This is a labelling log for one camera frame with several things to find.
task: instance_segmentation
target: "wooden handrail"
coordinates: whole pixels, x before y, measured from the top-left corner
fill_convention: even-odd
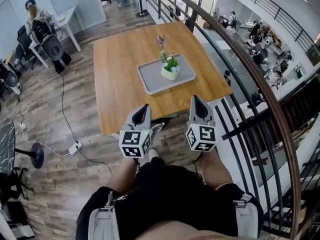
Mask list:
[[[271,109],[276,122],[278,123],[279,130],[282,135],[282,142],[286,154],[286,159],[288,162],[291,189],[293,196],[293,208],[292,208],[292,228],[290,230],[290,239],[295,239],[298,233],[299,226],[299,214],[300,214],[300,203],[301,203],[301,182],[300,182],[300,172],[299,164],[296,155],[296,149],[294,147],[294,142],[291,137],[290,129],[285,118],[285,115],[274,95],[271,88],[267,84],[264,76],[258,69],[257,65],[254,63],[253,59],[247,54],[245,49],[234,40],[226,31],[226,29],[209,13],[198,6],[191,0],[181,0],[187,6],[196,11],[210,26],[222,37],[222,39],[229,45],[232,51],[236,54],[239,60],[242,62],[246,70],[251,75],[252,79],[256,83],[257,87],[262,92],[262,95]]]

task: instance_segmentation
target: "wooden table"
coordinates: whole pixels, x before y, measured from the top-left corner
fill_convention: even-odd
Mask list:
[[[164,36],[164,48],[157,44],[158,36]],[[196,78],[148,95],[137,66],[159,59],[162,50],[167,54],[182,53]],[[157,119],[189,108],[192,95],[209,102],[232,93],[204,47],[181,21],[140,27],[97,40],[93,59],[102,135],[121,130],[128,114],[140,105],[150,104],[152,119]]]

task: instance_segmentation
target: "wooden floor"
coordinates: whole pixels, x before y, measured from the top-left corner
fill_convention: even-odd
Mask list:
[[[95,95],[93,69],[93,41],[132,28],[150,25],[150,17],[136,17],[133,7],[119,9],[114,1],[105,6],[107,22],[97,25],[76,38],[82,48],[76,52],[70,43],[66,51],[72,55],[72,63],[63,72],[65,79],[64,111],[76,136],[83,143],[83,152],[90,158],[108,163],[114,172],[122,154],[118,140],[101,136]],[[17,145],[23,150],[32,146],[29,142],[43,142],[57,153],[68,153],[74,144],[71,132],[62,113],[62,77],[52,67],[38,65],[28,70],[20,79],[21,114],[26,124],[20,134],[21,116],[16,115],[18,101],[11,93],[1,101],[1,122],[11,118],[16,125]],[[197,152],[190,151],[185,140],[186,111],[173,119],[154,140],[154,147],[168,164],[183,165],[193,169],[192,160]],[[16,155],[16,166],[28,165],[27,156]],[[29,223],[37,240],[71,240],[75,238],[76,219],[91,194],[106,184],[111,174],[103,164],[91,163],[79,153],[59,157],[45,148],[45,161],[41,169],[32,164],[25,175],[26,182],[35,192],[26,191],[29,201],[21,200]]]

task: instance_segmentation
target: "metal railing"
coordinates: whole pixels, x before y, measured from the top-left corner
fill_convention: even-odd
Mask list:
[[[290,181],[291,181],[291,203],[292,203],[292,226],[290,228],[290,239],[294,239],[295,236],[297,235],[298,232],[298,224],[299,224],[299,213],[300,213],[300,201],[301,201],[301,184],[300,184],[300,173],[299,173],[299,166],[298,166],[298,161],[297,161],[297,156],[296,156],[296,150],[294,147],[293,139],[291,137],[290,129],[288,126],[288,123],[286,121],[286,118],[284,116],[284,113],[281,110],[281,107],[274,96],[271,88],[267,84],[266,80],[264,79],[262,73],[258,69],[258,67],[255,65],[254,61],[252,58],[246,53],[246,50],[244,47],[241,46],[240,43],[236,42],[233,40],[232,37],[229,36],[225,28],[217,21],[215,20],[212,16],[210,16],[204,9],[202,9],[199,5],[194,3],[191,0],[181,0],[183,3],[186,4],[186,7],[189,7],[192,9],[192,14],[188,15],[183,9],[181,9],[180,6],[178,6],[174,0],[147,0],[147,4],[149,5],[150,10],[154,10],[154,12],[157,13],[158,19],[162,19],[165,23],[166,22],[173,22],[173,21],[180,21],[180,18],[176,15],[176,10],[173,10],[172,7],[175,7],[176,9],[180,10],[180,12],[185,15],[187,20],[185,21],[185,25],[189,28],[190,31],[194,31],[195,28],[204,36],[204,38],[208,41],[208,43],[212,46],[212,48],[215,50],[215,52],[218,54],[218,56],[221,58],[225,66],[228,68],[228,70],[231,72],[233,78],[235,79],[237,85],[240,87],[243,95],[245,96],[246,100],[248,101],[249,105],[252,108],[253,114],[255,117],[259,115],[257,108],[248,93],[247,89],[245,88],[244,84],[240,80],[237,71],[233,67],[233,65],[230,63],[230,61],[227,59],[227,57],[224,55],[224,53],[220,50],[218,45],[209,37],[206,31],[200,27],[196,19],[198,16],[200,16],[204,21],[206,21],[210,27],[215,30],[220,37],[229,45],[229,47],[233,50],[235,55],[238,57],[240,62],[244,65],[245,69],[248,71],[252,79],[255,81],[255,84],[257,87],[260,89],[268,107],[270,108],[270,111],[272,115],[274,116],[279,132],[281,134],[282,138],[282,143],[283,147],[285,150],[286,154],[286,159],[288,163],[288,174],[290,176]],[[239,116],[242,120],[242,122],[245,124],[247,122],[244,113],[242,109],[240,108],[240,105],[238,101],[236,100],[235,96],[231,94],[229,96],[234,103],[237,112],[239,113]],[[238,126],[228,108],[228,105],[224,100],[222,100],[222,105],[225,110],[225,112],[228,115],[229,120],[231,121],[231,124],[234,129],[237,129]],[[228,128],[225,123],[226,118],[222,116],[222,111],[220,111],[219,107],[215,107],[215,110],[222,122],[222,126],[225,130],[226,133],[228,133]],[[270,161],[272,164],[273,172],[274,172],[274,178],[275,178],[275,183],[276,183],[276,193],[277,193],[277,205],[279,206],[279,211],[277,212],[277,215],[279,217],[279,225],[278,225],[278,232],[282,232],[282,229],[284,228],[282,225],[283,221],[283,190],[280,182],[280,177],[279,177],[279,172],[278,172],[278,167],[277,167],[277,161],[275,159],[275,154],[273,150],[273,145],[270,140],[270,136],[268,134],[266,124],[264,121],[261,121],[258,124],[258,128],[261,132],[263,141],[265,146],[267,147],[267,151],[269,153]],[[272,228],[272,218],[274,214],[272,213],[272,204],[271,197],[270,197],[270,190],[268,187],[267,183],[267,177],[263,165],[263,161],[260,156],[260,150],[257,147],[257,144],[254,140],[254,133],[252,130],[246,129],[247,134],[242,134],[242,132],[239,132],[236,134],[237,141],[239,142],[242,152],[244,154],[244,158],[246,161],[246,166],[248,169],[248,172],[250,174],[250,178],[252,181],[252,186],[254,190],[254,195],[256,198],[259,200],[259,191],[257,188],[256,180],[255,180],[255,175],[253,172],[253,168],[251,165],[251,157],[257,157],[257,162],[258,166],[261,172],[261,178],[263,181],[263,188],[265,192],[265,200],[266,200],[266,206],[267,206],[267,212],[265,214],[265,220],[268,224],[268,228]],[[244,175],[244,168],[239,160],[239,155],[237,152],[237,149],[235,148],[234,144],[234,139],[228,138],[227,139],[235,156],[236,162],[239,167],[240,175],[242,177],[242,181],[244,184],[245,191],[248,192],[248,184]],[[253,149],[248,148],[248,151],[246,150],[246,143],[250,143],[253,147]]]
[[[251,0],[268,12],[275,21],[279,22],[301,46],[311,63],[315,66],[320,62],[320,50],[308,33],[285,10],[272,0]]]

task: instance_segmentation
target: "power strip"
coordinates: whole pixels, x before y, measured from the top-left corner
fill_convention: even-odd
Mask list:
[[[69,148],[69,153],[71,156],[73,156],[79,149],[81,149],[82,143],[80,140],[78,140],[78,143],[74,143],[70,148]]]

